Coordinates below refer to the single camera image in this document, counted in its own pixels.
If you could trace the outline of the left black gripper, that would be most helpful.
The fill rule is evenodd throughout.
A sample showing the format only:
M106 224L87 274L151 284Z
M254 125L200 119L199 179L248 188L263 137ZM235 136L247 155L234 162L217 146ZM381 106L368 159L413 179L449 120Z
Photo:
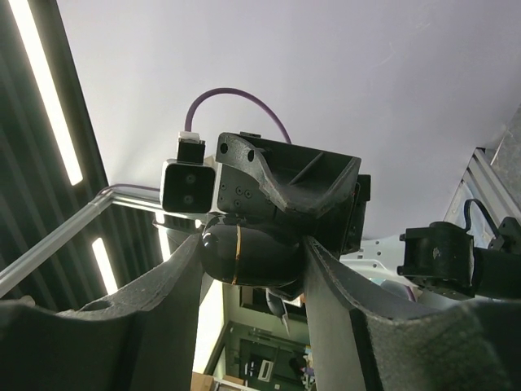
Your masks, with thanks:
M361 158L247 134L220 134L218 206L230 213L312 230L332 217L325 247L333 255L357 252L370 201L371 176Z

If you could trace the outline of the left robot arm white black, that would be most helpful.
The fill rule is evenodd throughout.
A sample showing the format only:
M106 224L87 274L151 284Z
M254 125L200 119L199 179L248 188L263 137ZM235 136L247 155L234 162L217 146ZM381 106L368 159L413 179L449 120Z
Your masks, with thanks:
M371 178L354 156L224 133L217 142L222 166L218 208L238 216L293 227L335 257L361 247ZM520 227L512 218L493 228L477 248L468 227L449 222L410 228L395 272L420 288L456 300L520 296Z

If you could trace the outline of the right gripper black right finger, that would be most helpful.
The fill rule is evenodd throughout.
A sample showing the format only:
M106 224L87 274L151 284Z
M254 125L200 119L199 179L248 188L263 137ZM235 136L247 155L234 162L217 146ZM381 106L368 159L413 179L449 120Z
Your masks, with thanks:
M304 295L320 390L517 390L520 305L402 299L304 239Z

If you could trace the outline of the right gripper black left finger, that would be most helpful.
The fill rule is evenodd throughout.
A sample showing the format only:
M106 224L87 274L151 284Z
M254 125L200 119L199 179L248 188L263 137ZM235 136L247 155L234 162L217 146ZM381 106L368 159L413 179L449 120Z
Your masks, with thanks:
M203 271L192 235L171 259L78 311L1 303L3 390L188 390Z

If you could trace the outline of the black earbud charging case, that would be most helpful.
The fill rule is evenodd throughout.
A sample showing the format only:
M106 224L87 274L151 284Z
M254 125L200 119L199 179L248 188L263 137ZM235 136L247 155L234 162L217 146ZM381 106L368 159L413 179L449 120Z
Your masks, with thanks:
M278 288L295 282L304 269L300 237L256 217L216 216L201 241L204 271L222 283Z

